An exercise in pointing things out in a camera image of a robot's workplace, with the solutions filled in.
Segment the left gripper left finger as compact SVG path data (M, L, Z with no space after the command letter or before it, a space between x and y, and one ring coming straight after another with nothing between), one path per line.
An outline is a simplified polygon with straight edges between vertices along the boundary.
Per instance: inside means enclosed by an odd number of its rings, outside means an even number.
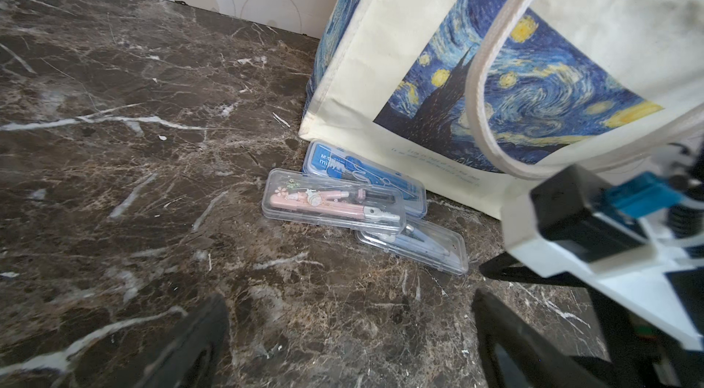
M133 387L211 387L228 333L228 310L214 293L139 358Z

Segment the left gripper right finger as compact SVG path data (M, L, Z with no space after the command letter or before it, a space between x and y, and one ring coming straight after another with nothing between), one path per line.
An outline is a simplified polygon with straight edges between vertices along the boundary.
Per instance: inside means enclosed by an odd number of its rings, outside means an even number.
M472 301L478 353L489 387L605 387L564 355L494 294L478 290Z

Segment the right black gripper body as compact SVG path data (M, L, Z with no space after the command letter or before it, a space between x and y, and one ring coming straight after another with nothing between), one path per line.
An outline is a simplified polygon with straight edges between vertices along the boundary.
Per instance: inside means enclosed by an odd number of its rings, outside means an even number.
M587 291L610 358L570 357L603 380L605 387L702 386L702 352L683 349L661 329L638 323L604 294L592 287Z

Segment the clear case light-blue compass long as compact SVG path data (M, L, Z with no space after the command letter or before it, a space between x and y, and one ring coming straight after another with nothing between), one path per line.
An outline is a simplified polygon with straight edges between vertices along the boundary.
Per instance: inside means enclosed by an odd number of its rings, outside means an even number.
M356 237L362 243L440 272L464 275L469 270L464 238L427 220L408 217L405 229L396 235L358 231Z

